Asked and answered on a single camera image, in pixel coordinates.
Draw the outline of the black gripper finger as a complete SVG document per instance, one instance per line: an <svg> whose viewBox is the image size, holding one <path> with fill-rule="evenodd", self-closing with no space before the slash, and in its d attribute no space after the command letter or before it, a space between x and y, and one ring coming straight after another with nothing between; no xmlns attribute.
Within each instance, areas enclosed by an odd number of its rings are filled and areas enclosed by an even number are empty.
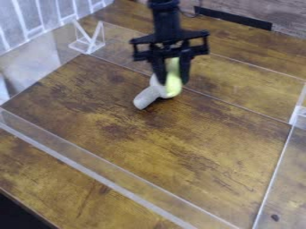
<svg viewBox="0 0 306 229"><path fill-rule="evenodd" d="M161 85L165 84L165 65L164 65L164 59L160 56L156 56L150 60L150 66L152 66L152 72L156 76L156 79Z"/></svg>
<svg viewBox="0 0 306 229"><path fill-rule="evenodd" d="M179 57L179 75L183 84L188 82L189 76L191 57L189 55L181 55Z"/></svg>

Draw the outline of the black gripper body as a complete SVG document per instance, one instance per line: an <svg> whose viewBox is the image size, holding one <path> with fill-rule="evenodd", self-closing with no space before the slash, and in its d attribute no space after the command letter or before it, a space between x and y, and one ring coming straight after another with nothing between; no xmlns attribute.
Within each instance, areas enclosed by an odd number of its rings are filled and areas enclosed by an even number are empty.
<svg viewBox="0 0 306 229"><path fill-rule="evenodd" d="M153 58L179 57L188 51L191 57L209 53L209 32L207 30L180 30L173 39L157 39L154 34L132 38L132 58L134 61L150 62Z"/></svg>

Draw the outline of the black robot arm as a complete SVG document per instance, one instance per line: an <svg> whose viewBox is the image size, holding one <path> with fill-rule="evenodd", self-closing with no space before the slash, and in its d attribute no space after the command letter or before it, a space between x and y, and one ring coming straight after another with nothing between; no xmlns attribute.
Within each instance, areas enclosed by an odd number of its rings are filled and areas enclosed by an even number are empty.
<svg viewBox="0 0 306 229"><path fill-rule="evenodd" d="M179 19L179 0L148 0L152 11L152 34L132 38L134 62L146 61L161 85L165 84L165 60L177 59L177 72L183 84L189 78L191 60L209 53L207 30L184 30Z"/></svg>

